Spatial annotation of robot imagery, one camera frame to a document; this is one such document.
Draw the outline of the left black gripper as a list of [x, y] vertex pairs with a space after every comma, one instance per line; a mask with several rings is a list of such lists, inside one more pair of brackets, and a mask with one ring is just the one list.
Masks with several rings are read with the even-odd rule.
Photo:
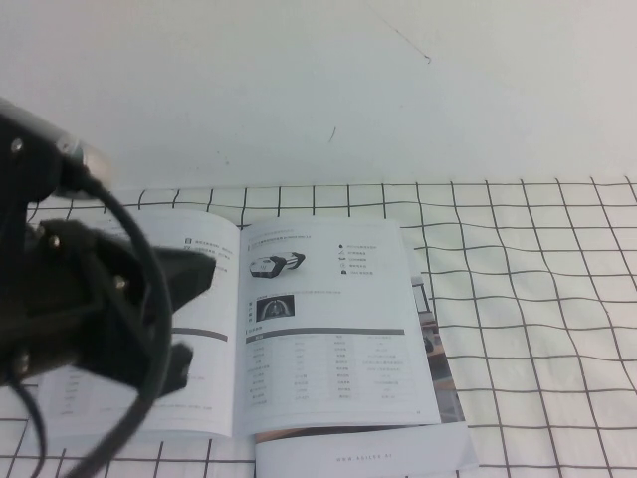
[[2, 201], [2, 385], [72, 365], [138, 393], [187, 386], [193, 349], [170, 351], [172, 314], [210, 289], [216, 259], [152, 249], [124, 224], [128, 242], [78, 221], [34, 230], [25, 203]]

